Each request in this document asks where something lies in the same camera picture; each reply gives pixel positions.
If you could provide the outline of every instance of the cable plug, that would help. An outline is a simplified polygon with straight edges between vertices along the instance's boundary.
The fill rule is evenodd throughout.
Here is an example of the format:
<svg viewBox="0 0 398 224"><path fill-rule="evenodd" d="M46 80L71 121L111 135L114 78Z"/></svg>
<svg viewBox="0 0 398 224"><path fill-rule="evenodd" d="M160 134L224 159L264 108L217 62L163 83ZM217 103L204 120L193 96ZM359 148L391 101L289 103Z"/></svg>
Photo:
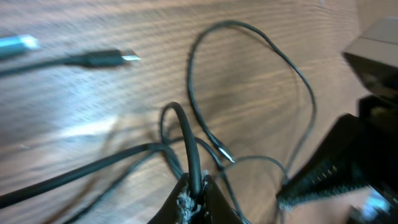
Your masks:
<svg viewBox="0 0 398 224"><path fill-rule="evenodd" d="M133 60L140 60L134 51L120 51L115 49L88 52L83 55L71 56L65 62L65 65L79 65L89 68L115 67L124 65L125 63Z"/></svg>

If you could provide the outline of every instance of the thick black cable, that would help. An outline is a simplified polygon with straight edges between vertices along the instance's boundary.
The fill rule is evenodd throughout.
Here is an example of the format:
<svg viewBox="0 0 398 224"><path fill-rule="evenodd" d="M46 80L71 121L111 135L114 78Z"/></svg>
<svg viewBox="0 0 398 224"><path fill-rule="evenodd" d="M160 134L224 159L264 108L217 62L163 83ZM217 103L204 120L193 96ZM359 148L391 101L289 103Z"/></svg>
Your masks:
<svg viewBox="0 0 398 224"><path fill-rule="evenodd" d="M62 175L53 177L51 179L45 180L43 182L39 182L37 184L31 185L28 187L24 187L23 189L19 189L19 190L10 192L8 194L2 195L2 196L0 196L0 209L14 205L15 203L19 203L23 200L27 200L29 198L38 196L42 193L46 193L49 190L53 190L57 187L63 186L69 182L77 180L77 179L84 177L88 174L96 172L100 169L103 169L103 168L105 168L111 164L114 164L115 162L118 162L122 159L125 159L129 156L133 156L137 153L140 153L143 151L148 151L148 150L166 151L170 156L175 157L175 160L178 160L177 156L174 154L173 150L163 144L147 143L147 144L142 144L139 146L134 146L129 149L125 149L123 151L117 152L111 156L108 156L108 157L102 158L100 160L97 160L95 162L92 162L90 164L87 164L83 167L71 170Z"/></svg>
<svg viewBox="0 0 398 224"><path fill-rule="evenodd" d="M201 169L195 137L189 126L187 115L185 115L181 105L176 102L171 102L163 108L160 116L160 130L163 130L164 116L169 109L173 109L175 111L178 121L180 122L185 149L187 150L190 194L191 197L197 198L201 195Z"/></svg>

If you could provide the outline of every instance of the power cord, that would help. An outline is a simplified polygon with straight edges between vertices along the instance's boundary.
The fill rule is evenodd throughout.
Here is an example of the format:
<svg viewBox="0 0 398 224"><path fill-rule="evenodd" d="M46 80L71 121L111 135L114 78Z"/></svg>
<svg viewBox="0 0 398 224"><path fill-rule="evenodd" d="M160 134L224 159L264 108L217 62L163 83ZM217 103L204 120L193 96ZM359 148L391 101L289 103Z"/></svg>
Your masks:
<svg viewBox="0 0 398 224"><path fill-rule="evenodd" d="M100 50L82 55L72 55L46 62L0 71L0 78L56 65L78 65L88 68L115 67L140 58L132 50Z"/></svg>
<svg viewBox="0 0 398 224"><path fill-rule="evenodd" d="M267 157L267 156L247 156L247 157L241 157L235 159L232 155L232 153L228 150L228 148L219 140L217 139L214 134L211 133L209 128L207 127L203 116L200 114L200 111L198 109L198 105L195 101L194 97L194 91L193 91L193 63L194 63L194 58L195 58L195 53L197 51L197 48L199 44L202 42L202 40L207 36L210 32L213 32L217 29L220 29L222 27L229 27L229 26L238 26L238 27L243 27L246 29L249 29L257 34L259 34L277 53L279 56L281 56L299 75L299 77L302 79L304 82L308 93L310 95L311 103L312 103L312 113L310 117L310 121L308 122L308 125L306 127L306 130L302 137L299 139L297 145L294 147L294 151L288 161L288 164L286 168L283 167L283 165L278 162L277 160ZM138 60L139 58L136 57L136 54L129 54L129 55L124 55L120 51L104 51L104 52L95 52L95 53L90 53L86 55L81 55L81 56L76 56L76 57L71 57L71 58L66 58L66 59L60 59L60 60L54 60L51 62L44 62L44 63L39 63L35 65L28 65L25 67L20 67L20 68L13 68L10 70L5 70L0 72L0 77L4 77L7 75L13 75L15 73L22 73L22 72L27 72L32 69L38 69L38 68L44 68L52 65L81 65L81 66L89 66L89 67L100 67L100 66L117 66L123 64L126 60ZM305 140L308 138L308 136L311 133L311 130L313 128L313 125L315 123L315 118L317 115L317 104L315 101L315 96L313 94L312 88L306 78L303 76L301 71L287 58L272 42L271 40L259 29L243 23L239 21L223 21L216 23L212 25L211 27L207 28L204 32L202 32L197 40L194 42L191 48L191 52L189 54L189 59L188 59L188 66L187 66L187 90L188 90L188 96L190 100L191 107L193 108L195 117L199 123L199 125L202 127L203 131L206 133L208 139L211 141L212 145L218 150L220 154L222 154L225 158L227 158L229 161L232 162L232 164L227 165L224 167L221 163L221 160L219 157L216 155L214 150L212 150L211 146L209 146L204 140L196 138L190 129L188 119L182 109L182 107L178 103L169 103L163 110L162 114L160 117L160 122L159 122L159 132L160 132L160 140L161 143L147 143L147 144L142 144L140 146L134 146L129 149L125 149L121 152L118 152L112 156L105 157L103 159L100 159L98 161L92 162L91 164L85 165L81 168L77 168L75 170L72 170L70 172L67 172L65 174L62 174L58 177L53 177L49 180L45 180L41 183L34 184L28 187L25 187L23 189L19 189L13 192L10 192L8 194L0 196L0 208L5 208L11 205L14 205L15 203L19 203L23 200L27 200L31 197L35 197L37 195L40 195L42 193L45 193L49 190L52 190L54 188L60 187L64 184L67 184L71 181L74 181L76 179L79 179L80 177L83 177L85 175L88 175L90 173L96 172L100 169L103 169L104 167L107 167L111 164L114 164L122 159L125 159L129 156L136 155L140 152L144 151L149 151L149 153L141 160L133 164L131 167L125 170L124 173L122 173L116 180L114 180L111 185L102 193L100 194L95 200L93 200L87 207L82 209L80 212L78 212L76 215L72 216L69 218L65 223L74 223L75 221L81 219L89 213L92 209L94 209L100 202L102 202L105 198L109 197L114 190L119 187L122 183L122 181L134 170L137 169L138 166L140 166L144 161L147 161L150 159L156 152L163 152L165 159L167 163L170 166L170 169L176 176L176 178L180 178L181 175L183 174L181 165L178 161L177 156L173 152L172 148L170 148L169 145L182 141L184 140L185 142L185 147L187 149L187 157L188 157L188 171L189 171L189 176L190 176L190 192L192 197L198 197L201 194L201 174L200 174L200 159L199 159L199 154L198 154L198 149L197 149L197 144L202 146L213 158L214 162L216 163L217 169L220 172L219 177L224 180L224 183L227 187L229 196L231 197L234 206L236 208L235 213L237 216L242 220L244 223L249 223L249 221L244 217L243 212L241 211L241 208L239 206L238 201L236 200L236 197L234 195L234 192L232 190L231 184L225 174L225 171L230 169L232 166L238 165L242 161L247 161L247 160L253 160L253 159L262 159L266 161L270 161L275 163L276 165L279 166L279 168L282 170L284 173L284 178L282 180L282 184L286 183L288 180L288 172L292 166L293 161L297 157L297 154L299 153L299 150L302 148L303 143ZM169 140L167 139L164 135L164 117L165 113L167 110L173 109L176 114L177 118L180 122L180 126L182 129L183 136ZM281 221L284 221L283 213L281 214Z"/></svg>

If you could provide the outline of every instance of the wooden table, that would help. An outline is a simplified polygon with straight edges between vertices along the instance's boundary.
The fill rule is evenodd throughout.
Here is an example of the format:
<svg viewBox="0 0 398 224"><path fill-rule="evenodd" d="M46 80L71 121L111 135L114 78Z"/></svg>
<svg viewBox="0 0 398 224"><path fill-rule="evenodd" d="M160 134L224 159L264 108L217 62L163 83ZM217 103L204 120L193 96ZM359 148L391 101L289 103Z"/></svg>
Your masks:
<svg viewBox="0 0 398 224"><path fill-rule="evenodd" d="M336 117L354 113L356 100L366 94L340 54L359 34L354 1L4 0L0 19L0 35L32 34L41 43L39 51L3 61L1 68L110 47L134 49L142 57L116 69L54 67L3 78L0 194L159 139L160 109L170 101L184 106L195 134L204 138L188 106L185 66L196 35L214 22L236 19L263 30L312 85L318 118L294 169ZM287 162L308 122L309 98L263 41L239 29L211 34L200 47L194 81L208 126L236 157L262 154ZM168 116L167 124L175 121ZM183 144L174 149L186 170ZM210 157L201 149L200 155L202 168L215 174ZM5 208L0 223L60 223L138 157ZM276 166L245 162L228 174L245 216L253 223L271 220L282 177ZM80 223L146 223L175 183L157 156ZM297 207L287 223L341 223L349 204L361 203L354 198Z"/></svg>

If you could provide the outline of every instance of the metal connector tip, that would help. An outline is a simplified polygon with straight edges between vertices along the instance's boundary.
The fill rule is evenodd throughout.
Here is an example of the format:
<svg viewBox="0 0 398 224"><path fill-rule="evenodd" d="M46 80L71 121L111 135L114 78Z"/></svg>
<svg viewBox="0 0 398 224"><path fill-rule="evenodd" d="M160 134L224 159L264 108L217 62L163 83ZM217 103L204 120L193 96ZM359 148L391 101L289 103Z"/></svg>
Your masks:
<svg viewBox="0 0 398 224"><path fill-rule="evenodd" d="M141 60L133 50L122 51L122 58L126 61Z"/></svg>

